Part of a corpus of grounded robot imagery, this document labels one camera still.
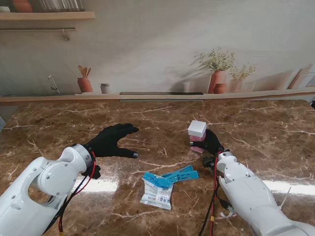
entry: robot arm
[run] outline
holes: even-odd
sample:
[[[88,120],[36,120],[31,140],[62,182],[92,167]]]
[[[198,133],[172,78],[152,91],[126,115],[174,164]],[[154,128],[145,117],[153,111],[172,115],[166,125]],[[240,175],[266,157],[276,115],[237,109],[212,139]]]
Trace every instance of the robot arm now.
[[[216,135],[206,131],[205,141],[190,145],[218,155],[217,170],[223,173],[219,183],[234,211],[247,221],[258,236],[314,236],[315,227],[288,219],[270,189],[250,169],[237,162],[237,158],[224,150]]]
[[[32,161],[0,197],[0,235],[42,235],[72,190],[79,173],[92,164],[82,145],[64,149],[61,157]],[[30,185],[51,196],[39,204],[28,195]]]
[[[117,124],[103,129],[85,145],[66,147],[56,161],[39,157],[32,161],[0,196],[0,236],[40,236],[55,218],[71,192],[79,173],[84,173],[95,157],[137,158],[135,151],[117,147],[119,139],[139,129]],[[51,196],[45,204],[28,195],[30,185]]]

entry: white box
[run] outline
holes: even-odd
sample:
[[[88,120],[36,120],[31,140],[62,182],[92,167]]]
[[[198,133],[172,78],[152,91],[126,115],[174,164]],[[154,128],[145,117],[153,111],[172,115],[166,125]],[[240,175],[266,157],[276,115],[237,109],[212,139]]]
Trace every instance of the white box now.
[[[188,128],[188,134],[202,138],[206,129],[207,129],[207,123],[206,122],[193,120],[190,123],[190,126]]]

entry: brown marble surface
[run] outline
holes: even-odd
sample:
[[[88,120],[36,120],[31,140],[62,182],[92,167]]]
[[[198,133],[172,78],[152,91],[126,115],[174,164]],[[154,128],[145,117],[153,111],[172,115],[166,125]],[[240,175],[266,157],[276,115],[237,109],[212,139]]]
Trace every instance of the brown marble surface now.
[[[103,127],[133,123],[140,131],[120,141],[138,159],[97,159],[102,177],[69,204],[67,236],[193,236],[203,223],[213,176],[202,166],[206,154],[188,145],[193,120],[208,123],[226,148],[259,175],[278,204],[289,187],[283,212],[315,225],[315,111],[305,101],[207,101],[42,104],[19,107],[0,136],[0,194],[35,158],[58,159],[64,147],[84,143]],[[171,210],[141,204],[146,171],[164,174],[192,164],[200,179],[176,183]],[[239,216],[222,219],[216,236],[251,236]],[[46,234],[58,234],[57,224]],[[209,234],[209,224],[204,235]]]

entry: shelf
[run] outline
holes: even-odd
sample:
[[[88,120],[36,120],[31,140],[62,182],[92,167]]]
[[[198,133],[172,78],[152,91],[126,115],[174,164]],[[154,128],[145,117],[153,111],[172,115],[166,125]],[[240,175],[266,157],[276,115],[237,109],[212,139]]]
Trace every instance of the shelf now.
[[[39,97],[0,97],[0,105],[21,105],[30,102],[97,102],[97,101],[126,101],[126,100],[249,100],[258,98],[272,97],[291,97],[315,94],[315,88],[300,88],[287,90],[270,90],[255,92],[236,92],[223,94],[204,94],[204,95],[119,95],[119,94],[100,94],[100,95],[54,95]]]
[[[0,13],[0,21],[53,21],[95,19],[92,11],[47,13]]]

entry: wooden spoon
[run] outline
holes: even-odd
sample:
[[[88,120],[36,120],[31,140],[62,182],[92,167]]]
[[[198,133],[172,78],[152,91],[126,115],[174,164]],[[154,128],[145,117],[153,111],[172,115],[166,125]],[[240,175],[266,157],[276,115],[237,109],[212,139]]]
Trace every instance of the wooden spoon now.
[[[84,77],[84,75],[83,75],[83,68],[82,68],[82,66],[79,66],[79,71],[81,72],[82,76]]]
[[[87,76],[89,75],[90,71],[91,71],[91,68],[88,70]]]
[[[84,67],[84,69],[83,69],[83,78],[87,77],[87,72],[88,72],[88,69],[86,67]]]

